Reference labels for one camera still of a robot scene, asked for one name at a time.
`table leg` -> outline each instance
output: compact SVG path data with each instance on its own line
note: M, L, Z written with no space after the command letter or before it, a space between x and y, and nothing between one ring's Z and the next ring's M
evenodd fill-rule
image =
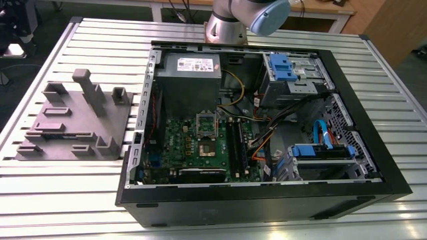
M150 7L151 7L151 13L152 13L152 21L154 22L159 22L162 23L162 4L158 4L156 2L152 2L150 4Z
M338 19L335 20L331 29L328 30L330 34L339 34L346 26L346 23L350 19L350 15L339 15Z

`yellow wire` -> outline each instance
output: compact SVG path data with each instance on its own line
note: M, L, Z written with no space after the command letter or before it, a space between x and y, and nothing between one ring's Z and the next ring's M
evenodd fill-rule
M235 105L235 104L243 99L243 96L244 96L244 94L246 94L246 86L244 86L243 81L240 80L240 78L239 78L231 71L224 70L224 69L223 69L223 71L224 71L226 73L228 73L228 74L239 81L239 84L240 84L240 86L242 86L242 93L240 93L239 99L238 99L236 101L231 102L231 103L220 104L220 105L219 105L220 107L228 107L228 106Z
M268 139L272 137L274 132L271 132L270 136L266 138L266 140L262 142L262 144L259 145L259 148L256 149L256 151L252 154L251 159L255 159L256 153L260 151L262 147L264 146L264 144L267 143Z

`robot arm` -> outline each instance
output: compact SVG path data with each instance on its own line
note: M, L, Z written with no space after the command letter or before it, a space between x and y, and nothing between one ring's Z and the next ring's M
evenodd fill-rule
M291 12L288 0L215 0L212 8L206 40L216 44L244 44L247 28L258 36L268 36Z

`green circuit board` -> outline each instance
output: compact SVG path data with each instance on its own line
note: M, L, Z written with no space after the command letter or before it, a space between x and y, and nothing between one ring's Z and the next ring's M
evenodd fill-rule
M227 144L227 121L218 121L218 137L198 138L198 128L208 131L212 124L200 122L196 126L196 119L167 119L164 149L162 153L160 166L151 168L151 179L155 184L168 184L168 174L174 168L212 168L227 170L227 182L259 182L260 169L252 166L247 174L238 176L231 173L231 163ZM250 121L242 121L244 141L254 139L252 125Z

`ram slot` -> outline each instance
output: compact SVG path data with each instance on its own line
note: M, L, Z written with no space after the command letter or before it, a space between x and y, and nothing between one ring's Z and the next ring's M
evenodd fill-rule
M232 177L239 177L239 162L238 162L238 149L235 145L235 131L234 123L227 122L227 148L228 148L228 164L230 164L230 173Z

